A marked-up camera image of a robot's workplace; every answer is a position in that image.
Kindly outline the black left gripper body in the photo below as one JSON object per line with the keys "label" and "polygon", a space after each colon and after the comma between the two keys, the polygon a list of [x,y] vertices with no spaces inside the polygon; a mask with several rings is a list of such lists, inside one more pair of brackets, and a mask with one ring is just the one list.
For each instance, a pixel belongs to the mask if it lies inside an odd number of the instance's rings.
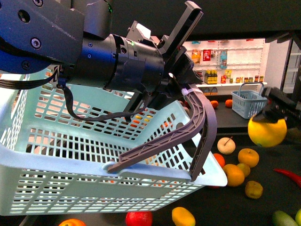
{"label": "black left gripper body", "polygon": [[151,37],[149,29],[134,21],[126,38],[155,47],[163,57],[163,78],[152,93],[148,108],[160,110],[182,97],[182,88],[197,83],[199,78],[193,72],[194,63],[183,46],[203,13],[193,1],[185,2],[186,9],[169,36],[164,35],[158,43]]}

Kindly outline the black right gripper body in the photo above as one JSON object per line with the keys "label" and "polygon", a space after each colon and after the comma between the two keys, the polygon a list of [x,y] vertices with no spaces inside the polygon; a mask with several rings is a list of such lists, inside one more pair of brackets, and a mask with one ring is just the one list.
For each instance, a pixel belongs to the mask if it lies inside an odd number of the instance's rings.
{"label": "black right gripper body", "polygon": [[276,123],[280,119],[285,119],[289,129],[301,128],[301,108],[284,92],[278,88],[266,87],[261,96],[266,97],[270,103],[253,117],[253,121]]}

